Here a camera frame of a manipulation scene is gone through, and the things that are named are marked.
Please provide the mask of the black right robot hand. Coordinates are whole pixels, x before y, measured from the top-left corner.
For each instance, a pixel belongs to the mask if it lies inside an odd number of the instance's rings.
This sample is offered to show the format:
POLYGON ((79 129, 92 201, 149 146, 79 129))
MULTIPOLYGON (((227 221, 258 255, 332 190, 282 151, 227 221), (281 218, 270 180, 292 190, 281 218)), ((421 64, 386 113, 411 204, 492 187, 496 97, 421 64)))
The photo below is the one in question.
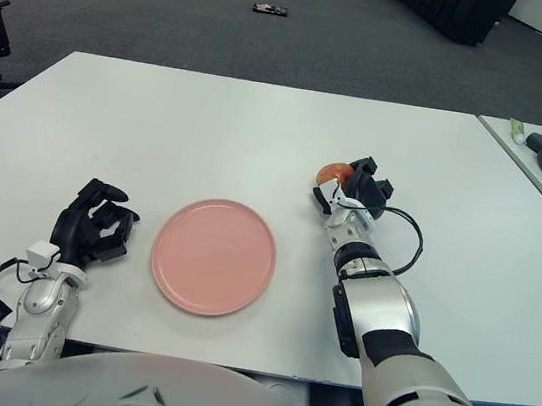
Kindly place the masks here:
POLYGON ((324 215, 332 215, 339 207, 360 212, 367 210, 377 220, 393 194, 388 180, 375 179, 376 161, 368 156, 349 163, 331 163, 316 174, 312 189, 324 215))

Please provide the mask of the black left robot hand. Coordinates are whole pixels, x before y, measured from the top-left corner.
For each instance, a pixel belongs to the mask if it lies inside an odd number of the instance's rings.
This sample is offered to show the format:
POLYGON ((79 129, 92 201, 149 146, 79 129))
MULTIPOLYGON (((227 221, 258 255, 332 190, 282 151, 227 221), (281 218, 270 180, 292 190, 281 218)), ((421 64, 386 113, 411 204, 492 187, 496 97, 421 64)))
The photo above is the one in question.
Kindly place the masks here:
POLYGON ((60 248, 59 260, 85 270, 94 261, 106 262, 126 254, 132 228, 141 219, 118 205, 127 201, 124 191, 91 179, 53 227, 50 242, 60 248))

